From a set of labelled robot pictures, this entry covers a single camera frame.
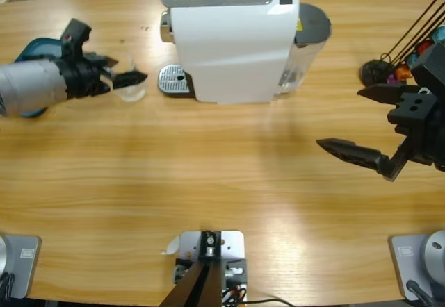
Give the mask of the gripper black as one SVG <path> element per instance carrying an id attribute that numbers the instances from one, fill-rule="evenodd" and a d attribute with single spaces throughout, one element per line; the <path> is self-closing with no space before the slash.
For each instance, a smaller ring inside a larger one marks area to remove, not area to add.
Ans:
<path id="1" fill-rule="evenodd" d="M 417 85 L 375 84 L 357 92 L 372 101 L 396 106 L 387 119 L 405 140 L 391 158 L 377 149 L 338 138 L 320 139 L 316 143 L 336 158 L 374 170 L 388 181 L 394 181 L 409 160 L 434 165 L 443 172 L 444 108 L 435 95 L 419 90 Z"/>
<path id="2" fill-rule="evenodd" d="M 76 59 L 60 58 L 59 71 L 66 84 L 67 99 L 95 97 L 110 92 L 111 88 L 101 80 L 101 74 L 105 67 L 112 68 L 117 64 L 116 59 L 96 53 L 85 53 Z M 113 89 L 135 86 L 146 79 L 147 74 L 138 70 L 115 74 Z"/>

